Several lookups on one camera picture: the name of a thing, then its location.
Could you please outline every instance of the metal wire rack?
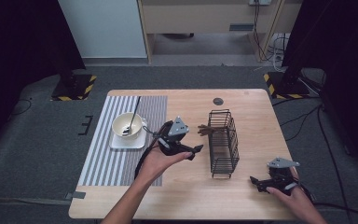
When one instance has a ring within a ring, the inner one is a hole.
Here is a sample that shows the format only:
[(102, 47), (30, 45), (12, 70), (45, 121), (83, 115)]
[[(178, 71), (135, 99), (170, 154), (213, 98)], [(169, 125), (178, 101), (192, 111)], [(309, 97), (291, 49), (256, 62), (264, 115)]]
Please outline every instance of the metal wire rack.
[(231, 178), (240, 160), (234, 118), (228, 109), (212, 110), (208, 126), (213, 129), (208, 134), (212, 177), (228, 175)]

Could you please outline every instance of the black and yellow hazard tape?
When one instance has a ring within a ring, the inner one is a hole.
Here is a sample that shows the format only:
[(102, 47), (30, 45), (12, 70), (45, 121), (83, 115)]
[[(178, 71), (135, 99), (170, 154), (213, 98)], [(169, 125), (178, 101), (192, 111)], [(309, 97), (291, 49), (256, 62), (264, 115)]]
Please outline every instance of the black and yellow hazard tape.
[(78, 90), (79, 94), (69, 95), (69, 94), (67, 94), (67, 92), (65, 92), (63, 94), (52, 95), (51, 101), (86, 100), (89, 97), (89, 94), (90, 94), (91, 89), (94, 85), (95, 79), (97, 78), (96, 76), (88, 76), (88, 77), (89, 77), (89, 79), (81, 81), (81, 82), (83, 82), (83, 84), (82, 84), (82, 87), (80, 87), (82, 89)]
[(269, 74), (264, 75), (264, 80), (267, 83), (269, 94), (271, 95), (272, 99), (295, 99), (310, 97), (308, 94), (278, 94), (275, 92), (275, 88), (271, 82), (271, 79), (269, 78)]

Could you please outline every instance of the gray carpet floor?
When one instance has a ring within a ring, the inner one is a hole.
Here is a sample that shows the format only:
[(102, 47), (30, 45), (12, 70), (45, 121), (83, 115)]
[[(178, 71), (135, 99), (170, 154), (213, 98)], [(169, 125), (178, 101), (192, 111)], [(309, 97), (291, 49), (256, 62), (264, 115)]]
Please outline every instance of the gray carpet floor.
[[(267, 89), (263, 75), (271, 67), (242, 66), (112, 66), (88, 67), (78, 74), (97, 76), (84, 101), (53, 102), (50, 95), (59, 81), (47, 77), (26, 87), (13, 115), (0, 133), (0, 198), (49, 199), (61, 205), (0, 203), (0, 223), (93, 223), (68, 217), (70, 201), (86, 159), (106, 94), (119, 89)], [(273, 104), (282, 100), (271, 99)], [(280, 123), (309, 113), (320, 99), (303, 99), (275, 105)], [(93, 116), (87, 135), (82, 123)], [(358, 211), (358, 157), (344, 150), (328, 112), (319, 111), (328, 148), (318, 122), (318, 110), (282, 126), (298, 172), (318, 203), (344, 205), (337, 171), (348, 207)], [(329, 223), (350, 223), (342, 209), (318, 206)], [(352, 223), (358, 214), (351, 213)], [(273, 223), (298, 223), (274, 221)]]

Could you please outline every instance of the human hand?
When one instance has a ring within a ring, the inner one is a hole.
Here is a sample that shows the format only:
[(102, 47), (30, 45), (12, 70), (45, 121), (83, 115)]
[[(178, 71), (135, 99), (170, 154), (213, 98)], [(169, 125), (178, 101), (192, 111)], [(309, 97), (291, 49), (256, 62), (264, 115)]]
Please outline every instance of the human hand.
[[(298, 174), (293, 167), (290, 168), (294, 178), (298, 179)], [(321, 214), (313, 206), (310, 199), (305, 194), (304, 190), (297, 186), (292, 189), (291, 195), (287, 196), (280, 190), (267, 187), (267, 191), (274, 195), (278, 200), (283, 202), (299, 219), (307, 223), (327, 223)]]
[(156, 142), (146, 156), (137, 178), (145, 178), (151, 184), (155, 179), (161, 176), (168, 167), (192, 155), (192, 152), (181, 152), (176, 155), (166, 156), (159, 149), (158, 143)]

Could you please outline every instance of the white plate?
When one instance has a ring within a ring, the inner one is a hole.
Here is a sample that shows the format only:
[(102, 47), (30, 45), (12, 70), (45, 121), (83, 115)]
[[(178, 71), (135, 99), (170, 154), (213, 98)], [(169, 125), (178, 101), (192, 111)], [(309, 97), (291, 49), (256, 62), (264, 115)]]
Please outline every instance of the white plate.
[[(146, 119), (142, 119), (142, 125), (147, 127)], [(141, 128), (141, 131), (135, 139), (125, 139), (117, 136), (113, 131), (110, 134), (109, 146), (111, 148), (138, 149), (145, 146), (147, 132)]]

